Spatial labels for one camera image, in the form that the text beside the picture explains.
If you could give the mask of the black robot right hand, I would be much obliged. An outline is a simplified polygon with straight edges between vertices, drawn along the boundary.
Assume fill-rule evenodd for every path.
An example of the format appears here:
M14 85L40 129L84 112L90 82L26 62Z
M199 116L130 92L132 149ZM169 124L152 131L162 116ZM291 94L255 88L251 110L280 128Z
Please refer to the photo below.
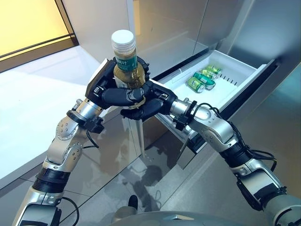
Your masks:
M145 121L157 113L169 115L177 95L170 89L158 85L152 81L147 81L143 86L145 103L136 109L123 109L120 114L124 118Z

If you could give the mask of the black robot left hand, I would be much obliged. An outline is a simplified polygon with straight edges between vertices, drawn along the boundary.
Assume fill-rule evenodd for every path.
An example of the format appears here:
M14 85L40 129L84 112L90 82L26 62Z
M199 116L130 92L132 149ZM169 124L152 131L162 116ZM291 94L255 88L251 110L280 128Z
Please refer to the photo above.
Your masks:
M96 70L96 75L87 85L85 97L97 106L107 109L111 106L127 107L128 110L141 110L145 107L146 98L144 87L149 81L149 64L140 57L138 65L145 73L145 82L137 88L119 88L114 79L114 68L117 65L116 58L105 59L101 69Z

